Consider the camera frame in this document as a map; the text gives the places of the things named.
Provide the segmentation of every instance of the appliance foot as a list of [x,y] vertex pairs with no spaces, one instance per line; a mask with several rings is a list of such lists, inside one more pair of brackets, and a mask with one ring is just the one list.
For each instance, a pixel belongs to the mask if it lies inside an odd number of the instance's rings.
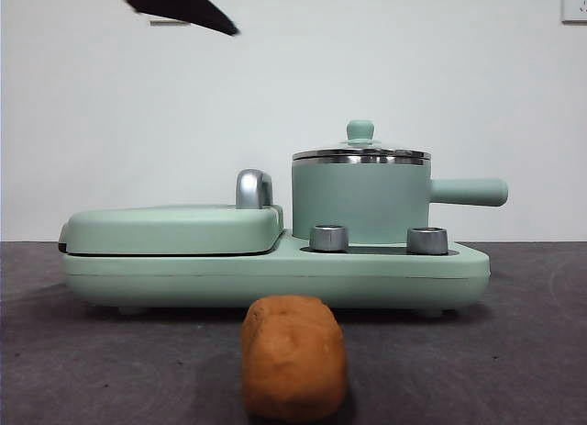
[[147,313],[148,311],[149,311],[148,308],[131,308],[131,307],[118,308],[118,313],[120,315],[127,315],[127,316],[142,315],[143,313]]

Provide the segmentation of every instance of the black object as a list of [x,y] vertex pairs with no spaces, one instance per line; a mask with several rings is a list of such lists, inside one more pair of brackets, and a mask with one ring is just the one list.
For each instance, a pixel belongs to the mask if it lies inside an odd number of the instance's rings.
[[178,19],[227,35],[238,34],[233,22],[208,0],[127,0],[127,3],[143,14]]

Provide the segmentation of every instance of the lid knob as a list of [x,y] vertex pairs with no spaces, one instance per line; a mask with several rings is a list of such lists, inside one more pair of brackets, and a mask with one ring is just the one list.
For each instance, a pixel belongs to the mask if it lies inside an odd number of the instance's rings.
[[355,119],[347,125],[347,138],[349,140],[371,140],[375,126],[370,120]]

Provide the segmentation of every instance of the pot handle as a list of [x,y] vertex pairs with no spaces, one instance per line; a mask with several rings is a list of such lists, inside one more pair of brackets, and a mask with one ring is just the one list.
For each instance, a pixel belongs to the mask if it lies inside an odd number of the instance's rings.
[[502,179],[432,180],[430,202],[500,207],[507,201],[507,183]]

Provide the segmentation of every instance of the silver handle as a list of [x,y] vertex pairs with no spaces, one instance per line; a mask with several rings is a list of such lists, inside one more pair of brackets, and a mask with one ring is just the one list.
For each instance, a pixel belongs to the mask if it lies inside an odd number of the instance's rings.
[[262,209],[273,204],[271,177],[261,170],[242,170],[237,177],[237,209]]

